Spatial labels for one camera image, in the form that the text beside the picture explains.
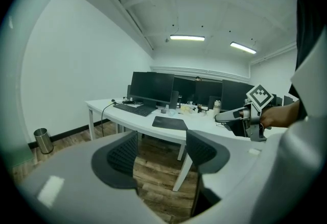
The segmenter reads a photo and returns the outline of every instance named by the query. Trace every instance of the trash can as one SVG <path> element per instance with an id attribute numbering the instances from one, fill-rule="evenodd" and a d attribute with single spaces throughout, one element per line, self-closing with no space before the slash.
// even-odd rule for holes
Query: trash can
<path id="1" fill-rule="evenodd" d="M 53 151 L 53 144 L 45 128 L 37 129 L 34 132 L 34 137 L 43 154 L 48 154 Z"/>

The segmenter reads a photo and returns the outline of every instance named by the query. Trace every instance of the white desk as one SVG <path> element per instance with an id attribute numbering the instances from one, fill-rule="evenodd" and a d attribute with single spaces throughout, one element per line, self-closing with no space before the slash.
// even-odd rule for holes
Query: white desk
<path id="1" fill-rule="evenodd" d="M 115 98 L 116 102 L 121 102 L 122 99 Z M 87 101 L 86 104 L 88 106 L 88 114 L 89 114 L 89 129 L 91 139 L 95 139 L 94 132 L 94 122 L 93 122 L 93 112 L 102 113 L 102 110 L 111 103 L 111 99 L 102 99 L 96 101 Z M 176 110 L 176 114 L 174 116 L 169 116 L 168 114 L 162 114 L 161 108 L 155 110 L 147 117 L 139 116 L 130 112 L 126 112 L 113 106 L 108 107 L 104 113 L 103 118 L 107 118 L 116 123 L 116 131 L 118 131 L 119 125 L 127 127 L 131 130 L 138 131 L 140 133 L 159 138 L 166 141 L 171 141 L 175 143 L 181 144 L 181 148 L 178 154 L 178 160 L 181 160 L 181 157 L 184 152 L 184 148 L 186 145 L 186 131 L 179 130 L 171 130 L 164 128 L 153 127 L 152 123 L 155 116 L 167 117 L 167 118 L 176 118 L 183 119 L 186 126 L 189 130 L 198 130 L 203 132 L 208 132 L 215 135 L 220 135 L 228 138 L 234 139 L 242 139 L 244 141 L 250 141 L 249 138 L 237 137 L 233 134 L 233 132 L 227 130 L 222 125 L 216 125 L 214 119 L 205 113 L 193 113 L 193 114 L 178 114 L 181 112 L 180 109 Z M 265 136 L 270 136 L 274 133 L 284 132 L 285 128 L 275 128 L 270 131 L 265 131 Z M 177 178 L 177 181 L 174 185 L 173 191 L 178 191 L 181 184 L 183 183 L 186 175 L 188 174 L 192 165 L 192 160 L 188 155 L 183 163 L 183 167 L 181 172 Z"/>

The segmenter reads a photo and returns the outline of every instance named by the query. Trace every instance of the keyboard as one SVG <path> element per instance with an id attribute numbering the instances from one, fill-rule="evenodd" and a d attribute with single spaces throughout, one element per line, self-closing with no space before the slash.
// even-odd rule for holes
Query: keyboard
<path id="1" fill-rule="evenodd" d="M 144 117 L 148 116 L 151 112 L 155 111 L 155 109 L 156 109 L 154 107 L 149 107 L 149 106 L 145 106 L 145 105 L 133 107 L 133 106 L 125 105 L 125 104 L 116 104 L 116 105 L 114 105 L 114 107 L 117 109 L 126 111 L 126 112 L 144 116 Z"/>

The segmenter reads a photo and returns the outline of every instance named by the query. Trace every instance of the ceiling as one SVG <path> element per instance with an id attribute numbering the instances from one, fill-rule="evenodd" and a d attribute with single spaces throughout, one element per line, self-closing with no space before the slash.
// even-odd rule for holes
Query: ceiling
<path id="1" fill-rule="evenodd" d="M 296 38 L 296 0 L 120 2 L 154 51 L 192 49 L 250 60 L 279 50 Z M 205 36 L 205 41 L 172 41 L 171 34 Z M 232 41 L 257 50 L 257 54 L 245 54 L 230 47 Z"/>

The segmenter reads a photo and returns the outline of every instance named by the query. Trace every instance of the ceiling light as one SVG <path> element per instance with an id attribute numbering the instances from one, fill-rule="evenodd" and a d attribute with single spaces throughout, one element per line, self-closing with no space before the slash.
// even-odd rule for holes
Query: ceiling light
<path id="1" fill-rule="evenodd" d="M 204 36 L 190 36 L 190 35 L 171 35 L 172 40 L 193 40 L 193 41 L 204 41 Z"/>
<path id="2" fill-rule="evenodd" d="M 235 48 L 238 48 L 238 49 L 241 49 L 241 50 L 244 50 L 244 51 L 246 51 L 246 52 L 248 52 L 248 53 L 251 53 L 251 54 L 255 54 L 255 53 L 256 53 L 255 50 L 252 50 L 252 49 L 250 49 L 250 48 L 248 48 L 248 47 L 245 47 L 245 46 L 240 45 L 240 44 L 235 43 L 235 42 L 232 42 L 232 43 L 230 44 L 230 46 L 235 47 Z"/>

